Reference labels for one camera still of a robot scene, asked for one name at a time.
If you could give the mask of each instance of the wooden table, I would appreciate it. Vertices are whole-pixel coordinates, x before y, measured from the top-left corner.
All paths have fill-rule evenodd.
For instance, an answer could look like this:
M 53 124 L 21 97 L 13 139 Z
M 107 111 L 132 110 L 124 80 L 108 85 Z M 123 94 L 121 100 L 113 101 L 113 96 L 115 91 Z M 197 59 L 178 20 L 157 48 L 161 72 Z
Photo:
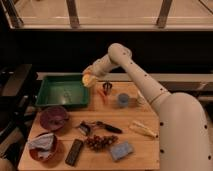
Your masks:
M 145 101 L 138 105 L 137 88 L 132 82 L 112 82 L 113 88 L 108 95 L 108 103 L 104 104 L 101 96 L 97 92 L 102 88 L 102 82 L 99 82 L 90 90 L 90 103 L 88 107 L 69 111 L 70 120 L 66 125 L 55 132 L 60 141 L 57 153 L 46 163 L 40 163 L 33 160 L 29 155 L 26 145 L 20 159 L 19 171 L 44 171 L 44 170 L 153 170 L 159 169 L 159 139 L 153 139 L 148 136 L 140 135 L 129 130 L 128 126 L 132 120 L 141 120 L 157 134 L 159 133 L 158 116 Z M 125 92 L 130 96 L 129 106 L 119 108 L 116 103 L 116 97 L 119 93 Z M 46 132 L 39 124 L 39 112 L 33 122 L 28 140 L 36 137 L 42 132 Z M 134 152 L 118 162 L 114 162 L 107 150 L 93 152 L 86 146 L 82 150 L 79 160 L 75 167 L 65 163 L 66 156 L 73 143 L 78 138 L 86 139 L 75 126 L 81 121 L 103 121 L 114 125 L 123 130 L 123 134 L 118 135 L 117 143 L 128 141 L 134 148 Z M 96 135 L 112 135 L 104 129 L 95 130 Z

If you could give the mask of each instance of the bowl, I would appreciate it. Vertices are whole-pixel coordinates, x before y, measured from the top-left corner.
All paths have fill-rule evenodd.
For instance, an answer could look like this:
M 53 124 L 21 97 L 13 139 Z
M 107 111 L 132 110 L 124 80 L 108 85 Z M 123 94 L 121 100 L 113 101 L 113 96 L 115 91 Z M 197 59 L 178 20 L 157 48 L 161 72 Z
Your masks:
M 34 159 L 36 161 L 39 161 L 39 162 L 46 162 L 46 161 L 48 161 L 49 159 L 51 159 L 55 155 L 55 153 L 57 152 L 57 149 L 58 149 L 58 139 L 54 135 L 53 144 L 52 144 L 52 147 L 50 149 L 50 154 L 49 154 L 49 156 L 47 158 L 43 158 L 43 157 L 39 157 L 38 156 L 38 153 L 40 151 L 42 151 L 42 149 L 39 149 L 39 148 L 29 149 L 29 153 L 30 153 L 30 156 L 32 157 L 32 159 Z
M 69 120 L 66 109 L 62 106 L 51 106 L 44 109 L 40 116 L 40 125 L 48 131 L 62 128 Z

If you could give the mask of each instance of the green tray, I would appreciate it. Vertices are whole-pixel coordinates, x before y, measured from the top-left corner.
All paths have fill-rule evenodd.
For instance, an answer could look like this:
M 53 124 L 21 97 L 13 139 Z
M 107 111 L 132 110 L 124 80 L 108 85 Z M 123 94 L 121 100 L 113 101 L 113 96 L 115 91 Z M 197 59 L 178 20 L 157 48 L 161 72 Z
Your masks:
M 36 106 L 86 107 L 89 90 L 82 83 L 82 74 L 46 76 L 36 100 Z

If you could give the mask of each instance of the cup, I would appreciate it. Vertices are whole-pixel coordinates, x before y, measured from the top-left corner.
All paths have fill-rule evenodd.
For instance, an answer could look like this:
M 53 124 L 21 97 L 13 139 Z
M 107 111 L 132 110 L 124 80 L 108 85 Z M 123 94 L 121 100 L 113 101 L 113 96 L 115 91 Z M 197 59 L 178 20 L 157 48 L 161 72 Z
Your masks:
M 127 107 L 129 105 L 129 95 L 126 93 L 121 93 L 117 98 L 118 106 L 121 108 Z

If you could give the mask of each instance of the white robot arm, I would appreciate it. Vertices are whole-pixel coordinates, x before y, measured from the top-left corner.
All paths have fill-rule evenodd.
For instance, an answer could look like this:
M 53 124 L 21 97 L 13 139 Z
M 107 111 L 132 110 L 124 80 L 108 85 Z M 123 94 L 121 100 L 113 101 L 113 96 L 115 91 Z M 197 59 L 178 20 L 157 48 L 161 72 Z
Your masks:
M 204 110 L 186 93 L 170 93 L 131 59 L 131 51 L 114 43 L 108 54 L 96 60 L 91 72 L 97 77 L 121 66 L 160 120 L 161 171 L 213 171 Z

